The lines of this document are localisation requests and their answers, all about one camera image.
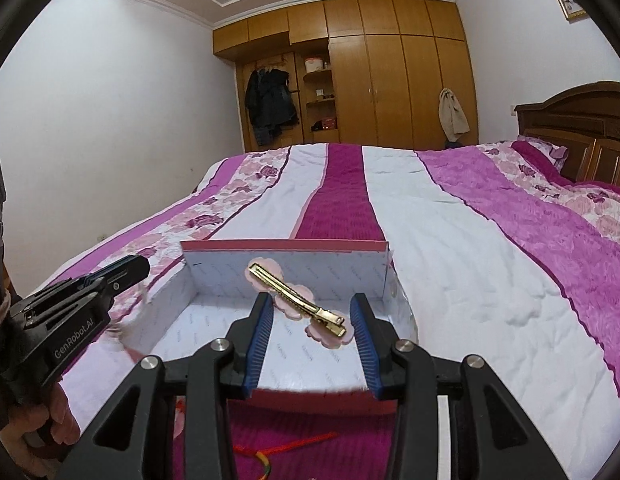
human hand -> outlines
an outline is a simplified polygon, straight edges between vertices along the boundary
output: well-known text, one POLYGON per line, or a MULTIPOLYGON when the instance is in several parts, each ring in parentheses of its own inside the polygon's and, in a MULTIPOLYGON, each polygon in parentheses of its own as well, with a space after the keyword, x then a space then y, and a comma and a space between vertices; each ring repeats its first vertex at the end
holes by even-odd
POLYGON ((56 443, 71 445, 79 440, 79 425, 58 383, 53 386, 49 406, 11 406, 8 410, 9 422, 0 431, 0 440, 17 466, 35 476, 51 479, 56 473, 54 463, 40 458, 37 449, 30 447, 24 439, 24 435, 37 431, 49 418, 53 421, 50 435, 56 443))

white wall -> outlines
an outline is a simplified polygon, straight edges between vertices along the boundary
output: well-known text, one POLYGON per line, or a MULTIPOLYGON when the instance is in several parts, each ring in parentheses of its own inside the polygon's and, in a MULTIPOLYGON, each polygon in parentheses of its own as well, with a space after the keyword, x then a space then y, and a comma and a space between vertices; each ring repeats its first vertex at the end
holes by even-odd
POLYGON ((569 23, 557 0, 459 0, 479 108, 480 142, 517 136, 511 105, 600 80, 620 59, 590 20, 569 23))
POLYGON ((5 261, 20 294, 242 151, 212 32, 132 0, 53 0, 0 71, 5 261))

picture frame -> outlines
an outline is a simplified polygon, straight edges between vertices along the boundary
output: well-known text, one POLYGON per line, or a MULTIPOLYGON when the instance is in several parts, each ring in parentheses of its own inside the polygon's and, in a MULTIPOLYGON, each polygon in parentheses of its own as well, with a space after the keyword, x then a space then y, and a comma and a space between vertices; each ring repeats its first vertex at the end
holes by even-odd
POLYGON ((583 10, 577 2, 574 0, 558 0, 561 10, 564 12, 565 19, 569 22, 582 20, 588 17, 588 13, 583 10))

silver screw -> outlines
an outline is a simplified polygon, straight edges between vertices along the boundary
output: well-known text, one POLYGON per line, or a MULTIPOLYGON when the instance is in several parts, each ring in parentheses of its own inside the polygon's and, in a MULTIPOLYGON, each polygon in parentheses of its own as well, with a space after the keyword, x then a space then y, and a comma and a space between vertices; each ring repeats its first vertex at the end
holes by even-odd
POLYGON ((230 348, 230 342, 228 339, 219 337, 210 343, 210 348, 212 348, 215 352, 223 352, 224 350, 228 350, 230 348))
POLYGON ((159 364, 159 359, 157 359, 153 355, 149 355, 141 359, 141 367, 144 370, 153 370, 154 368, 157 368, 158 364, 159 364))
POLYGON ((409 339, 399 339, 399 341, 394 343, 394 347, 399 352, 412 352, 414 350, 414 343, 409 339))
POLYGON ((485 365, 484 358, 480 355, 469 355, 466 358, 466 363, 468 363, 468 366, 472 368, 483 368, 485 365))

headboard panel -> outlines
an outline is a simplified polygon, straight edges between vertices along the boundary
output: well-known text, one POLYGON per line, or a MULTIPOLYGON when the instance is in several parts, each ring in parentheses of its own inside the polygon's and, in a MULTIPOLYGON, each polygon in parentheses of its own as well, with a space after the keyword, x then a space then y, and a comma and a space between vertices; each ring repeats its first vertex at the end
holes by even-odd
POLYGON ((620 186, 619 82, 579 86, 515 111, 521 135, 568 147, 563 176, 620 186))

